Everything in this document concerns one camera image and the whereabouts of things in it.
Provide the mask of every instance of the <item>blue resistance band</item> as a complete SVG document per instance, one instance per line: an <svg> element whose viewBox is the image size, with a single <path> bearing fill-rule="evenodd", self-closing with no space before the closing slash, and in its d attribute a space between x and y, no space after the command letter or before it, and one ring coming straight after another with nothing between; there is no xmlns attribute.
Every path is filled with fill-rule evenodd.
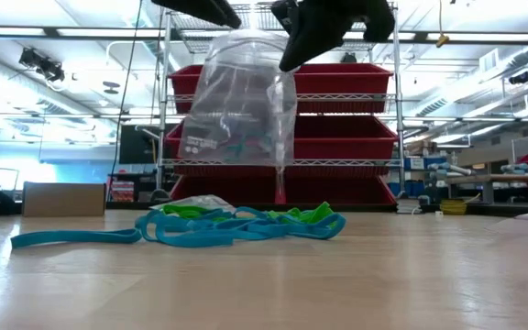
<svg viewBox="0 0 528 330"><path fill-rule="evenodd" d="M237 217L249 213L254 217ZM216 222L214 219L226 218ZM156 226L155 236L148 226ZM60 242L93 242L132 244L141 238L149 242L181 248L207 248L230 246L234 239L262 240L274 237L296 236L329 239L341 232L346 219L341 214L330 214L316 224L305 224L287 215L276 218L248 207L239 207L235 213L215 209L194 219L165 215L160 210L150 211L136 220L134 228L116 231L56 230L22 234L11 238L12 248Z"/></svg>

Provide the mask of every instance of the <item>ceiling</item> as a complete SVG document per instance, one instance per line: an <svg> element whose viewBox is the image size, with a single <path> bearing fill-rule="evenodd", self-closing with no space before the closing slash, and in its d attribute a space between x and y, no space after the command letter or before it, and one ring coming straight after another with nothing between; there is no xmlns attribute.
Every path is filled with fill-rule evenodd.
<svg viewBox="0 0 528 330"><path fill-rule="evenodd" d="M255 3L249 0L229 2ZM31 0L29 4L0 0L0 26L132 28L138 13L138 0ZM438 6L438 1L399 1L400 30L437 31ZM144 1L141 28L160 28L160 12L160 7L150 1ZM444 31L528 33L528 0L457 0L455 5L443 1L441 18ZM202 63L204 60L204 54L191 54L181 41L172 41L169 47L171 71ZM498 50L502 60L510 58L516 52L527 50L527 47L450 44L438 49L430 44L401 45L404 114L416 115L417 107L425 100L444 92L442 90L445 87L442 86L452 85L473 74L479 69L479 60L484 55ZM24 48L34 48L42 55L61 62L66 74L64 82L55 82L51 87L47 87L42 76L33 71L26 71L26 68L18 63ZM0 113L48 113L50 108L46 108L42 103L47 105L46 102L49 102L53 105L64 105L50 110L56 111L57 114L115 115L119 113L127 80L124 109L133 115L157 114L160 100L155 92L155 77L156 72L162 72L160 49L153 49L147 42L136 43L131 58L131 74L128 76L127 67L131 51L130 41L0 38L0 100L5 100L0 102ZM311 62L339 62L343 55L343 51L330 51ZM370 60L366 51L357 51L356 56L359 61ZM372 59L387 70L393 70L393 46L374 46ZM104 82L118 83L118 93L106 93ZM390 83L390 94L395 93L394 85L393 82ZM30 86L31 92L22 89L22 86ZM507 95L517 94L526 88L526 85L514 87L497 79L486 85L482 84L482 88L474 93L454 100L452 104L432 112L429 116L463 116L471 110L506 98ZM504 104L487 115L507 113L507 116L510 116L515 107L524 107L524 98L511 101L510 106L511 111L508 113ZM394 113L394 106L390 106L388 111ZM168 113L174 114L174 109L169 108ZM133 119L130 123L148 121ZM49 126L48 129L40 130L31 128L27 131L31 134L21 134L20 129L20 134L13 135L17 139L94 139L100 143L115 139L115 133L112 134L115 130L114 119L65 118L45 124L45 121L40 119L24 118L23 123L20 120L17 122L27 127ZM0 129L19 128L10 127L5 119L0 117Z"/></svg>

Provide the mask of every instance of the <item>shelf post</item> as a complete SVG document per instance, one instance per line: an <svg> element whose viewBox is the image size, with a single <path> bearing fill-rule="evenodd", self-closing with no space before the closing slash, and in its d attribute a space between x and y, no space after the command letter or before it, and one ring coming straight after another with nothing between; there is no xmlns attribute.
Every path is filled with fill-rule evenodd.
<svg viewBox="0 0 528 330"><path fill-rule="evenodd" d="M396 88L396 130L399 134L399 158L401 166L399 167L399 179L401 183L401 192L404 191L404 124L402 122L402 88L401 88L401 44L399 41L399 7L394 4L392 7L394 15L394 31L392 32L392 46L394 58L394 81Z"/></svg>
<svg viewBox="0 0 528 330"><path fill-rule="evenodd" d="M169 91L169 55L171 53L171 12L166 11L165 24L164 24L164 49L162 50L162 85L159 88L162 89L162 95L160 100L160 120L159 120L159 136L158 141L158 159L156 164L156 189L162 189L162 174L164 172L164 135L166 132L166 106Z"/></svg>

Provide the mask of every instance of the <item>wooden table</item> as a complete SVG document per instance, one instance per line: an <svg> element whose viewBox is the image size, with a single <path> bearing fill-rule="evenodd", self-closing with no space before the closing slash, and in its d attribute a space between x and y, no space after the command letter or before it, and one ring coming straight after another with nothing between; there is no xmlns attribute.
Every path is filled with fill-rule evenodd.
<svg viewBox="0 0 528 330"><path fill-rule="evenodd" d="M482 183L482 202L494 204L494 182L527 182L528 175L521 174L486 174L456 176L445 179L449 186L449 198L453 198L452 185L461 183Z"/></svg>
<svg viewBox="0 0 528 330"><path fill-rule="evenodd" d="M330 241L10 250L18 233L141 214L0 217L0 329L528 330L528 237L485 229L502 218L345 214Z"/></svg>

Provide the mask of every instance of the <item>cardboard box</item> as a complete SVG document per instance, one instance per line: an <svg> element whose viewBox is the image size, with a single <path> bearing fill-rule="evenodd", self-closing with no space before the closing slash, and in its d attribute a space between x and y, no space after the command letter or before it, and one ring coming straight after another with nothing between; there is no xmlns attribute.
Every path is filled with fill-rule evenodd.
<svg viewBox="0 0 528 330"><path fill-rule="evenodd" d="M105 184L24 183L23 216L102 216Z"/></svg>

